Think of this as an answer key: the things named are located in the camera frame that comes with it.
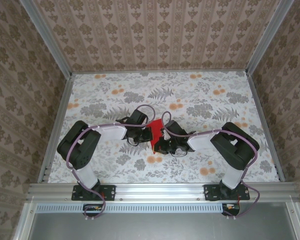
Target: wall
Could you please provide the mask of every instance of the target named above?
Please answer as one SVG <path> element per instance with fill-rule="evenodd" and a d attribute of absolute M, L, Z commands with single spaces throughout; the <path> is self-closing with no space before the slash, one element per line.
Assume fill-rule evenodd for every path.
<path fill-rule="evenodd" d="M 0 0 L 0 240 L 37 181 L 64 84 L 21 4 Z"/>
<path fill-rule="evenodd" d="M 243 69 L 279 0 L 35 0 L 72 71 Z"/>
<path fill-rule="evenodd" d="M 300 197 L 300 0 L 294 1 L 253 73 L 287 181 Z"/>

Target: purple cable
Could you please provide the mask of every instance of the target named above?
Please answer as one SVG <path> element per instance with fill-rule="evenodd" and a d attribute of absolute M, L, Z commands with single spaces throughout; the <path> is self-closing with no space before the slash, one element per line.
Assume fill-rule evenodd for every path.
<path fill-rule="evenodd" d="M 78 181 L 78 183 L 79 183 L 85 190 L 87 190 L 87 191 L 89 191 L 89 192 L 91 192 L 91 193 L 93 193 L 93 194 L 96 194 L 96 195 L 102 200 L 102 203 L 103 203 L 102 209 L 101 209 L 101 211 L 98 213 L 98 215 L 96 215 L 96 216 L 93 217 L 93 218 L 98 218 L 98 217 L 105 211 L 105 209 L 106 209 L 106 200 L 104 199 L 104 197 L 102 197 L 102 196 L 100 195 L 100 193 L 98 193 L 98 192 L 96 192 L 96 191 L 94 191 L 94 190 L 88 188 L 86 185 L 84 185 L 84 184 L 80 181 L 80 179 L 79 179 L 79 177 L 78 177 L 76 171 L 74 170 L 74 167 L 73 167 L 73 166 L 70 166 L 70 163 L 69 163 L 70 155 L 71 155 L 72 151 L 74 150 L 74 148 L 75 148 L 76 144 L 78 143 L 78 141 L 81 139 L 81 137 L 82 137 L 86 132 L 90 131 L 91 129 L 96 129 L 96 128 L 100 128 L 100 127 L 110 127 L 110 126 L 122 126 L 122 127 L 138 127 L 138 128 L 143 128 L 143 127 L 147 126 L 148 124 L 152 123 L 152 122 L 155 120 L 155 118 L 156 118 L 156 110 L 155 110 L 152 106 L 150 106 L 150 105 L 148 105 L 148 104 L 142 104 L 142 105 L 139 105 L 136 109 L 139 109 L 139 108 L 141 108 L 141 107 L 149 107 L 149 108 L 152 109 L 152 111 L 153 111 L 153 118 L 151 119 L 151 121 L 146 122 L 146 123 L 144 123 L 144 124 L 140 124 L 140 125 L 137 125 L 137 124 L 122 124 L 122 123 L 116 123 L 116 122 L 114 122 L 114 123 L 107 123 L 107 124 L 101 124 L 101 125 L 89 126 L 88 128 L 86 128 L 85 130 L 83 130 L 83 131 L 79 134 L 79 136 L 74 140 L 73 144 L 71 145 L 71 147 L 70 147 L 70 149 L 69 149 L 69 152 L 68 152 L 68 154 L 67 154 L 67 156 L 66 156 L 66 159 L 65 159 L 65 165 L 67 166 L 68 169 L 71 170 L 71 172 L 72 172 L 72 174 L 74 175 L 75 179 Z M 87 209 L 90 208 L 90 207 L 93 207 L 93 206 L 92 206 L 92 205 L 88 205 L 88 206 L 86 206 L 86 208 L 84 209 L 84 213 L 83 213 L 83 214 L 84 214 L 84 216 L 86 217 L 86 219 L 89 218 L 89 217 L 87 216 L 86 212 L 87 212 Z"/>
<path fill-rule="evenodd" d="M 165 114 L 169 114 L 169 122 L 170 122 L 171 119 L 172 119 L 172 115 L 171 115 L 171 113 L 170 113 L 169 111 L 165 111 L 165 112 L 162 114 L 162 116 L 161 116 L 161 122 L 162 122 L 163 128 L 164 128 L 164 130 L 166 130 L 167 133 L 169 133 L 170 135 L 173 135 L 173 136 L 176 136 L 176 137 L 181 137 L 181 138 L 187 138 L 187 137 L 193 137 L 193 136 L 199 136 L 199 135 L 206 135 L 206 134 L 212 134 L 212 133 L 225 133 L 225 134 L 233 135 L 233 136 L 235 136 L 235 137 L 241 139 L 242 141 L 244 141 L 246 144 L 249 145 L 249 147 L 253 150 L 254 158 L 253 158 L 252 161 L 245 167 L 244 172 L 243 172 L 243 174 L 242 174 L 240 180 L 241 180 L 241 182 L 242 182 L 242 184 L 243 184 L 244 186 L 246 186 L 247 188 L 249 188 L 249 189 L 255 191 L 255 192 L 257 193 L 258 196 L 256 197 L 255 201 L 253 202 L 253 204 L 250 206 L 250 208 L 249 208 L 247 211 L 245 211 L 245 212 L 243 212 L 243 213 L 241 213 L 241 214 L 239 214 L 239 215 L 237 215 L 237 216 L 233 216 L 231 213 L 229 213 L 229 212 L 227 212 L 227 211 L 224 211 L 224 212 L 227 213 L 227 214 L 229 214 L 229 216 L 232 217 L 232 218 L 239 218 L 239 217 L 244 216 L 244 215 L 247 214 L 248 212 L 250 212 L 250 210 L 257 204 L 257 202 L 258 202 L 258 200 L 259 200 L 259 198 L 260 198 L 260 192 L 259 192 L 258 190 L 256 190 L 255 188 L 253 188 L 253 187 L 247 185 L 247 184 L 244 182 L 243 179 L 244 179 L 245 175 L 247 174 L 248 168 L 249 168 L 252 164 L 254 164 L 254 163 L 256 162 L 257 158 L 258 158 L 258 151 L 257 151 L 257 149 L 255 148 L 255 146 L 253 146 L 252 143 L 249 142 L 247 139 L 245 139 L 243 136 L 241 136 L 241 135 L 239 135 L 239 134 L 237 134 L 237 133 L 235 133 L 235 132 L 227 131 L 227 130 L 223 130 L 223 129 L 214 129 L 214 130 L 210 130 L 210 131 L 203 131 L 203 132 L 198 132 L 198 133 L 193 133 L 193 134 L 187 134 L 187 135 L 179 135 L 179 134 L 175 134 L 175 133 L 169 131 L 169 129 L 167 129 L 167 127 L 165 126 L 165 123 L 164 123 L 164 116 L 165 116 Z"/>

